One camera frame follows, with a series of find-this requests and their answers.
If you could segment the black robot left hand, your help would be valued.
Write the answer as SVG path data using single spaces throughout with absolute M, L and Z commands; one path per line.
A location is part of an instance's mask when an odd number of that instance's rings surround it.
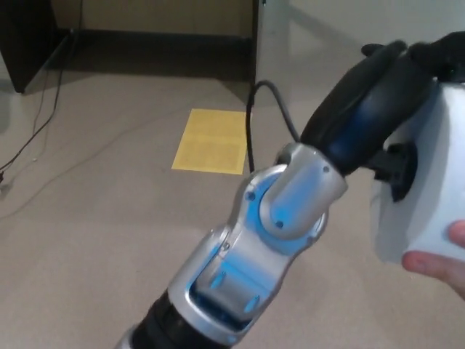
M 307 122 L 301 143 L 318 149 L 343 176 L 371 169 L 391 187 L 395 202 L 410 190 L 417 150 L 410 143 L 384 147 L 387 138 L 429 99 L 437 82 L 464 82 L 464 32 L 408 46 L 366 44 Z

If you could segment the person's bare hand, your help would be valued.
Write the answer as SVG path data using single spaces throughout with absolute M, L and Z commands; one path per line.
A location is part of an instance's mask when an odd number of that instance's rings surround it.
M 420 251 L 403 255 L 402 266 L 409 272 L 435 278 L 464 299 L 464 262 Z

